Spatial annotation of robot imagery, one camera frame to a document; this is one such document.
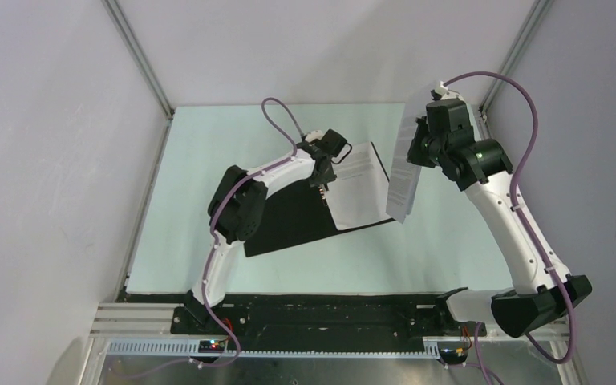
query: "white wall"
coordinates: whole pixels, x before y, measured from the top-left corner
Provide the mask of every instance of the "white wall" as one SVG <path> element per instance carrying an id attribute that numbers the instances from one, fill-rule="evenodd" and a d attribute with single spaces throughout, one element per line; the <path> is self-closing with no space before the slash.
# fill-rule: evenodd
<path id="1" fill-rule="evenodd" d="M 122 1 L 175 105 L 402 102 L 496 70 L 533 0 Z M 464 90 L 480 102 L 489 80 Z"/>
<path id="2" fill-rule="evenodd" d="M 579 351 L 593 384 L 616 383 L 616 2 L 555 2 L 514 76 L 541 118 L 522 188 L 549 243 L 591 280 Z M 525 102 L 507 90 L 489 119 L 516 160 L 530 134 Z"/>
<path id="3" fill-rule="evenodd" d="M 0 2 L 0 383 L 87 335 L 163 126 L 101 1 Z"/>

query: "black fabric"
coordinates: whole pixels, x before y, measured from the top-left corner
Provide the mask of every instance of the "black fabric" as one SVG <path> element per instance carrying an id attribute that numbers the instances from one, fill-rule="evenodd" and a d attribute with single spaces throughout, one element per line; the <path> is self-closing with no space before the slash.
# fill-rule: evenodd
<path id="1" fill-rule="evenodd" d="M 336 229 L 329 207 L 322 203 L 319 189 L 311 188 L 308 180 L 299 180 L 276 192 L 265 202 L 261 224 L 256 233 L 244 244 L 245 253 L 247 257 L 255 257 L 391 221 L 392 218 L 339 231 Z"/>

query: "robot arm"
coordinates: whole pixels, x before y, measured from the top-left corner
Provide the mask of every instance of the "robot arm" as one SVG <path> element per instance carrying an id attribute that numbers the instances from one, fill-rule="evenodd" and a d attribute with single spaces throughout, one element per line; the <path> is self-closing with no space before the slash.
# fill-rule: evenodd
<path id="1" fill-rule="evenodd" d="M 426 116 L 417 119 L 407 161 L 422 167 L 440 166 L 466 193 L 487 222 L 513 280 L 513 288 L 505 292 L 455 290 L 445 305 L 457 322 L 496 322 L 506 334 L 520 337 L 565 315 L 565 303 L 516 210 L 522 211 L 549 252 L 575 306 L 591 292 L 591 284 L 586 276 L 572 276 L 551 251 L 520 190 L 519 205 L 512 207 L 513 167 L 504 149 L 493 139 L 476 142 L 471 109 L 455 92 L 444 90 L 443 94 L 432 92 L 435 101 L 426 106 Z"/>
<path id="2" fill-rule="evenodd" d="M 329 130 L 324 134 L 321 131 L 310 132 L 297 145 L 294 156 L 289 154 L 281 158 L 289 157 L 288 162 L 268 172 L 261 172 L 237 190 L 233 199 L 224 207 L 216 223 L 215 232 L 221 244 L 213 250 L 216 255 L 213 256 L 206 278 L 208 280 L 207 299 L 211 306 L 215 306 L 225 297 L 225 291 L 237 262 L 237 252 L 244 242 L 256 233 L 256 229 L 261 224 L 265 200 L 297 180 L 307 179 L 314 187 L 336 180 L 331 161 L 346 144 L 343 136 L 336 131 Z M 268 166 L 277 162 L 275 160 L 248 171 L 238 166 L 228 168 L 209 204 L 208 214 L 213 216 L 224 197 L 241 178 L 267 169 Z M 200 303 L 204 303 L 200 289 L 203 279 L 199 277 L 192 288 L 195 298 Z"/>

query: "black mounting plate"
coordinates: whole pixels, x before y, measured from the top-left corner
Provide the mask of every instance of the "black mounting plate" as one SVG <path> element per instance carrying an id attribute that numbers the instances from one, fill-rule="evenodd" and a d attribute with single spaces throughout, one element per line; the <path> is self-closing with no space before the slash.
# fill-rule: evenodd
<path id="1" fill-rule="evenodd" d="M 424 351 L 423 337 L 460 336 L 463 325 L 475 327 L 440 317 L 440 297 L 227 294 L 213 310 L 230 321 L 246 351 L 415 352 Z M 173 312 L 172 334 L 225 334 L 199 316 L 204 307 L 192 293 L 186 302 Z"/>

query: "light green table surface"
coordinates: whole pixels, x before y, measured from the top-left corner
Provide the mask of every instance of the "light green table surface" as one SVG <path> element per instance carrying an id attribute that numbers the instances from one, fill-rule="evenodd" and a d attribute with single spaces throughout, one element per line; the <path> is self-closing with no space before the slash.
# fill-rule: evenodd
<path id="1" fill-rule="evenodd" d="M 374 142 L 390 174 L 402 104 L 290 106 L 304 132 L 333 128 Z M 293 138 L 278 106 L 269 113 Z M 129 293 L 185 292 L 209 251 L 206 208 L 224 171 L 289 151 L 259 106 L 179 107 L 140 234 Z M 242 253 L 229 293 L 401 293 L 511 286 L 504 258 L 471 202 L 439 169 L 424 169 L 415 207 L 394 222 L 258 257 Z"/>

